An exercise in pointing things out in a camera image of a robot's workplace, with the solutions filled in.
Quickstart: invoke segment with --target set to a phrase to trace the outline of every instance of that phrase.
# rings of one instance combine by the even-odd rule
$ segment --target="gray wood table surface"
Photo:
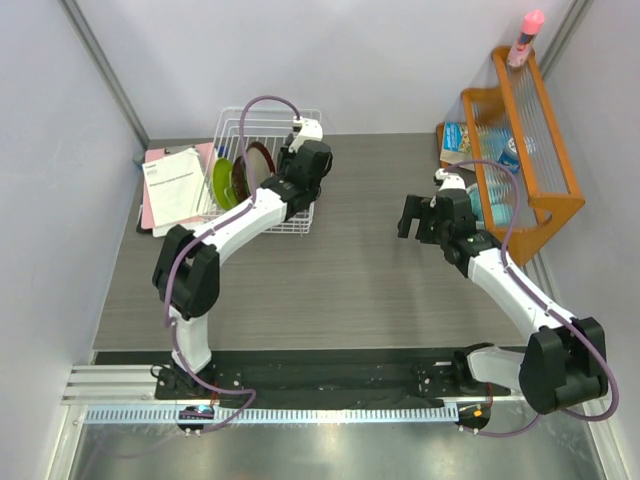
[[[437,246],[396,237],[408,193],[432,195],[435,135],[327,137],[333,170],[311,233],[262,234],[222,268],[213,349],[451,347],[523,338]],[[167,350],[151,285],[161,239],[135,231],[135,197],[95,349]]]

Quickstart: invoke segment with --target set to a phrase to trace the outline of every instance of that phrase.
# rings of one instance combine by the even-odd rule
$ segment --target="dish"
[[[213,186],[213,195],[216,197],[216,203],[223,210],[231,210],[233,205],[230,198],[226,195],[226,190],[231,186],[231,171],[233,170],[233,164],[231,160],[225,157],[218,157],[216,163],[213,166],[213,173],[211,175],[211,185]]]
[[[255,175],[257,186],[276,173],[276,167],[269,150],[260,142],[253,142],[247,147],[247,159],[251,165],[251,171]],[[249,198],[251,189],[242,155],[233,162],[231,183],[238,201],[242,202]]]

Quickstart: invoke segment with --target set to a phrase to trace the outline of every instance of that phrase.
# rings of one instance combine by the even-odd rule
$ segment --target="wooden shelf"
[[[518,70],[507,67],[509,47],[492,53],[499,86],[462,92],[474,158],[497,160],[513,136],[520,158],[521,213],[509,244],[514,262],[524,265],[584,205],[569,156],[532,53]],[[533,150],[527,152],[527,142]],[[506,229],[495,225],[490,190],[500,188],[502,202],[515,203],[508,177],[493,167],[476,165],[485,228],[500,240]]]

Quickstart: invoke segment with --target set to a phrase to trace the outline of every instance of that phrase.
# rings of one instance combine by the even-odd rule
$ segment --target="pink bottle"
[[[507,57],[507,65],[510,67],[521,67],[527,61],[527,57],[531,53],[531,45],[536,35],[542,28],[544,23],[544,13],[542,10],[534,10],[527,13],[522,22],[522,31],[516,43],[513,44]]]

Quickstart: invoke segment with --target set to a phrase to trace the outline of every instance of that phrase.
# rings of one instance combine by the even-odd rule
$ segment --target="wall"
[[[0,2],[0,477],[43,478],[89,356],[139,149],[60,6]]]
[[[320,108],[328,133],[433,132],[489,54],[571,0],[78,0],[151,138],[204,137],[259,94]]]
[[[606,330],[622,395],[612,425],[631,478],[640,478],[639,28],[638,2],[594,2],[548,80],[587,203],[543,250],[561,299]]]

